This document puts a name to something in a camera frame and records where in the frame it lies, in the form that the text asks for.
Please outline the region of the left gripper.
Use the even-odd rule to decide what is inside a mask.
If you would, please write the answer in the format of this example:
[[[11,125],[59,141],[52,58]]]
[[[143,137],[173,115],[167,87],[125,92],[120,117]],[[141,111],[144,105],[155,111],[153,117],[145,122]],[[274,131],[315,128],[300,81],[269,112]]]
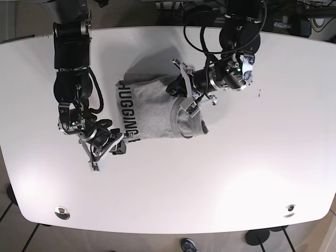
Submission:
[[[173,59],[172,63],[181,73],[165,91],[171,96],[181,97],[180,107],[193,118],[200,112],[204,97],[217,104],[212,92],[228,89],[242,91],[252,84],[255,55],[242,51],[216,62],[208,60],[207,66],[201,70],[195,70],[177,59]]]

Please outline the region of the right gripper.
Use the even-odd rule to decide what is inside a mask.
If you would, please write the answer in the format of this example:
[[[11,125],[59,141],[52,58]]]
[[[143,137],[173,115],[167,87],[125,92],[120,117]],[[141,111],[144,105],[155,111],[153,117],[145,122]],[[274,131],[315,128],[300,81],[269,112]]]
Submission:
[[[70,103],[60,103],[58,111],[58,129],[66,135],[77,135],[93,171],[100,171],[99,162],[105,154],[126,153],[125,136],[119,128],[109,129],[112,126],[111,120],[86,118],[82,108],[72,109]]]

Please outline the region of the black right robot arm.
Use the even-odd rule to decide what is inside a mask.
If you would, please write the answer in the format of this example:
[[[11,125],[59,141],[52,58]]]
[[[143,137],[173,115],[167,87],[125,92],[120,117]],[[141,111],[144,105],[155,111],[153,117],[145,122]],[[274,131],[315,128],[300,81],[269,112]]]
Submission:
[[[90,67],[91,12],[86,1],[39,1],[53,21],[54,96],[58,102],[58,128],[77,135],[89,157],[89,165],[99,170],[106,153],[124,154],[126,137],[112,120],[97,115],[104,100]]]

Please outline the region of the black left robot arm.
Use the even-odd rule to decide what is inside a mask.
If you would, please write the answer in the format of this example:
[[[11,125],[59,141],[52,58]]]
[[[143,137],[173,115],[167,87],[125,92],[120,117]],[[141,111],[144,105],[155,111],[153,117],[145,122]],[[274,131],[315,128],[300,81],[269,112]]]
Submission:
[[[205,29],[222,17],[224,22],[219,33],[220,51],[209,51],[205,42]],[[255,54],[260,47],[260,32],[267,17],[265,1],[227,1],[225,12],[221,13],[207,5],[196,6],[184,15],[184,28],[189,25],[201,28],[201,46],[187,43],[205,55],[205,66],[194,70],[185,63],[174,59],[172,62],[180,70],[180,75],[170,83],[166,92],[181,97],[180,107],[190,117],[201,110],[207,98],[217,104],[213,92],[231,89],[242,91],[253,82]]]

